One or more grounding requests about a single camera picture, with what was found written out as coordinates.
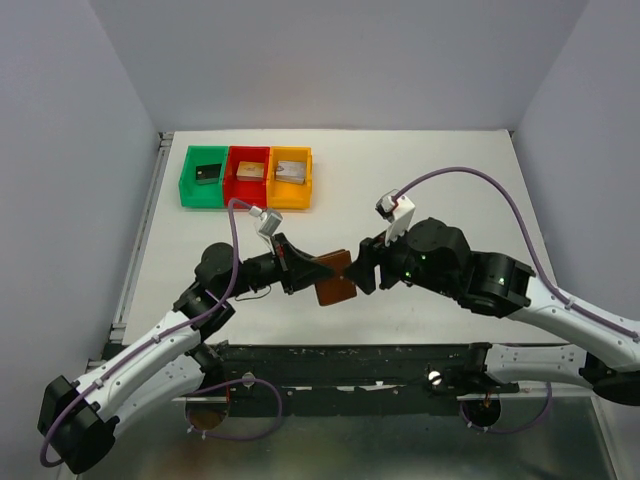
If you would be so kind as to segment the brown leather card holder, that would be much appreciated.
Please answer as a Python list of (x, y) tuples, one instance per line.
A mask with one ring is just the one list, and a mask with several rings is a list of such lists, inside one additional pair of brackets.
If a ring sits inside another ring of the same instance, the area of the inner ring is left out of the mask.
[(317, 257), (316, 261), (333, 270), (331, 278), (315, 284), (316, 298), (321, 307), (335, 305), (357, 296), (355, 284), (344, 276), (344, 270), (352, 263), (349, 250), (336, 250)]

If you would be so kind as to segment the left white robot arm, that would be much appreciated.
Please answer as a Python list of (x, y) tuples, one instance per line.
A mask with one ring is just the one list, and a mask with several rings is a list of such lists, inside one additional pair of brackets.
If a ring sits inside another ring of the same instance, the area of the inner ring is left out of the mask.
[(117, 356), (74, 381), (60, 375), (45, 388), (37, 422), (40, 462), (80, 474), (100, 462), (117, 432), (147, 405), (195, 390), (214, 393), (222, 380), (204, 343), (234, 314), (228, 300), (278, 283), (287, 294), (329, 280), (334, 271), (294, 247), (282, 233), (268, 253), (241, 261), (235, 244), (208, 246), (194, 282), (172, 309)]

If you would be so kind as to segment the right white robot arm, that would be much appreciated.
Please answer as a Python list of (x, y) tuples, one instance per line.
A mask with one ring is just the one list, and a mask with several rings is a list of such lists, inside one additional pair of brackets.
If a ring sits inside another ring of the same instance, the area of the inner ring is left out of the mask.
[(345, 276), (365, 294), (402, 282), (454, 300), (475, 314), (507, 318), (563, 339), (556, 346), (491, 345), (464, 362), (460, 379), (480, 392), (494, 382), (556, 382), (592, 390), (614, 403), (639, 403), (639, 342), (623, 334), (631, 325), (610, 313), (606, 325), (583, 307), (562, 303), (533, 269), (505, 254), (472, 250), (462, 231), (429, 218), (399, 239), (361, 241)]

